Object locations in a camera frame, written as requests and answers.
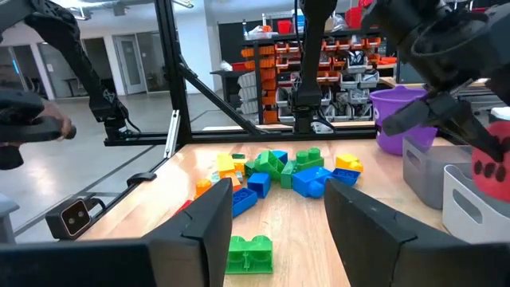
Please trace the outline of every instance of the gray bin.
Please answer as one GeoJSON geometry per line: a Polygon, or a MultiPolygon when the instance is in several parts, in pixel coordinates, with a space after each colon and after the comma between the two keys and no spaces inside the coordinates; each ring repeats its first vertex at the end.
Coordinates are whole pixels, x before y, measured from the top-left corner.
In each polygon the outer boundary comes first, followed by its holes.
{"type": "Polygon", "coordinates": [[[443,179],[445,166],[452,164],[467,175],[471,172],[470,146],[440,146],[426,150],[407,136],[403,141],[404,180],[427,205],[443,207],[443,179]]]}

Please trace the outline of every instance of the glass door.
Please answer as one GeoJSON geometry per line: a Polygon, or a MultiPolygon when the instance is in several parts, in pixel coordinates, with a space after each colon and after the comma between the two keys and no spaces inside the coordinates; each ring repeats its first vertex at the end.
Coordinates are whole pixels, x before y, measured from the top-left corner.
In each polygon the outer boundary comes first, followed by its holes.
{"type": "Polygon", "coordinates": [[[0,47],[0,89],[25,90],[18,64],[9,47],[0,47]]]}
{"type": "Polygon", "coordinates": [[[127,94],[146,92],[135,35],[116,36],[116,46],[127,94]]]}

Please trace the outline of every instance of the workbench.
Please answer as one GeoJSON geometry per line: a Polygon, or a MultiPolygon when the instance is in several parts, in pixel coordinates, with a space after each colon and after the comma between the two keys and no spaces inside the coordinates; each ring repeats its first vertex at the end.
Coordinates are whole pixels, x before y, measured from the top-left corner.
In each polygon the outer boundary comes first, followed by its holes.
{"type": "MultiPolygon", "coordinates": [[[[437,138],[436,145],[448,145],[437,138]]],[[[169,219],[194,197],[195,183],[216,169],[220,152],[245,153],[255,159],[264,150],[297,151],[318,147],[325,167],[332,170],[335,155],[352,153],[365,171],[356,185],[362,192],[439,230],[441,212],[423,204],[402,179],[402,158],[380,150],[375,140],[331,140],[272,143],[187,144],[141,183],[79,240],[137,238],[169,219]]],[[[272,182],[266,199],[233,220],[232,235],[246,240],[263,234],[273,241],[274,273],[226,275],[225,286],[349,286],[333,242],[323,199],[306,199],[272,182]]]]}

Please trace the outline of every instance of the door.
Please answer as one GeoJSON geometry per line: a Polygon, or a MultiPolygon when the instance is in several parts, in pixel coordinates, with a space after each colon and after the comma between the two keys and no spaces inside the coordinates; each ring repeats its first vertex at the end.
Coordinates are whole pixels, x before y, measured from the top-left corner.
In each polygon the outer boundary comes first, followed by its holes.
{"type": "Polygon", "coordinates": [[[135,35],[117,36],[116,45],[127,94],[146,92],[135,35]]]}

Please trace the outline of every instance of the red object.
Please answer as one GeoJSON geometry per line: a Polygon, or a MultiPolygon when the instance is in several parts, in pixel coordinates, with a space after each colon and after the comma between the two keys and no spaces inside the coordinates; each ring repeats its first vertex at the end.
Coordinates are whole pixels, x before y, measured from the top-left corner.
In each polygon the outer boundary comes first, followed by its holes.
{"type": "Polygon", "coordinates": [[[473,179],[477,187],[493,198],[510,202],[510,121],[498,121],[488,127],[506,145],[503,163],[496,163],[484,152],[473,151],[473,179]]]}
{"type": "Polygon", "coordinates": [[[358,7],[367,7],[372,4],[374,0],[359,0],[358,7]]]}
{"type": "Polygon", "coordinates": [[[278,21],[278,33],[291,33],[292,32],[292,22],[290,20],[281,20],[278,21]]]}
{"type": "Polygon", "coordinates": [[[345,22],[351,29],[361,29],[362,7],[352,7],[345,13],[345,22]]]}
{"type": "Polygon", "coordinates": [[[186,200],[186,202],[177,211],[175,211],[174,215],[185,210],[191,203],[193,203],[193,200],[191,199],[186,200]]]}
{"type": "Polygon", "coordinates": [[[233,71],[246,71],[245,62],[232,63],[232,70],[233,71]]]}

